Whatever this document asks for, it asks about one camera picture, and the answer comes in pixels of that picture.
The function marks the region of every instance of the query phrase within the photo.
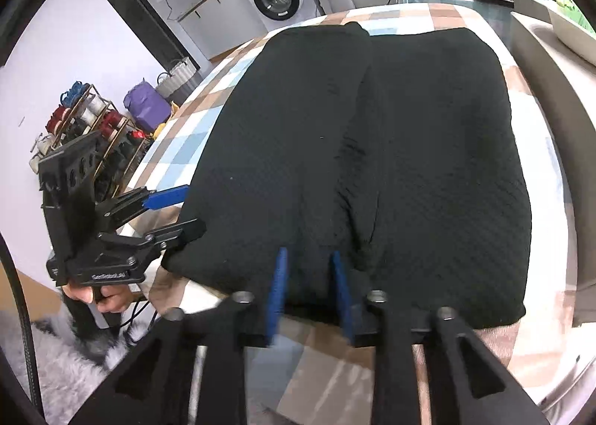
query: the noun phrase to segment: pile of black clothes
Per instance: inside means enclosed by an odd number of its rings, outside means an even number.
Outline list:
[[[287,247],[296,314],[334,321],[334,251],[408,309],[452,306],[476,328],[524,314],[531,213],[511,106],[497,56],[466,28],[277,34],[213,128],[190,218],[207,231],[166,269],[232,293],[271,282]]]

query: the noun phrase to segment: checkered tablecloth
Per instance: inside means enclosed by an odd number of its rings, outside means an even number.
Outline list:
[[[402,4],[351,10],[311,19],[299,26],[359,22],[371,35],[415,34],[467,27],[498,55],[507,81],[512,128],[532,206],[532,244],[527,314],[513,326],[479,331],[482,339],[536,402],[561,382],[571,362],[565,342],[571,329],[576,285],[576,253],[566,179],[540,106],[515,60],[475,11],[451,4]],[[150,190],[188,184],[222,105],[279,30],[254,39],[223,60],[169,121],[130,181]],[[146,213],[123,229],[143,233],[174,222],[179,207]],[[196,312],[216,305],[218,296],[165,271],[155,261],[142,290],[158,311],[179,306]],[[423,358],[415,350],[423,423],[429,422]],[[373,351],[350,348],[340,330],[283,318],[275,345],[249,350],[248,393],[300,424],[365,425],[370,419]]]

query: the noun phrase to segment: black garment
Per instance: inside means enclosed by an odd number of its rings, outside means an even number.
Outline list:
[[[524,314],[531,215],[507,87],[467,29],[276,35],[213,128],[191,217],[207,232],[163,265],[227,293],[270,279],[286,246],[292,305],[335,306],[339,250],[406,305],[478,328]]]

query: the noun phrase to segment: purple bag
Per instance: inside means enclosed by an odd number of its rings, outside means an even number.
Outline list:
[[[136,125],[149,133],[165,122],[172,112],[170,104],[144,79],[128,91],[124,97],[124,107]]]

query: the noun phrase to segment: finger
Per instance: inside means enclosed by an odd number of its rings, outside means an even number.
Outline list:
[[[115,296],[117,294],[129,293],[130,288],[126,284],[119,285],[104,285],[101,288],[101,295],[104,297]]]
[[[99,301],[97,303],[97,310],[99,312],[121,312],[120,309],[126,310],[129,305],[130,301],[127,296],[118,294]]]
[[[62,287],[64,293],[74,300],[81,300],[87,304],[93,302],[93,289],[90,287],[81,287],[73,282],[69,282]]]

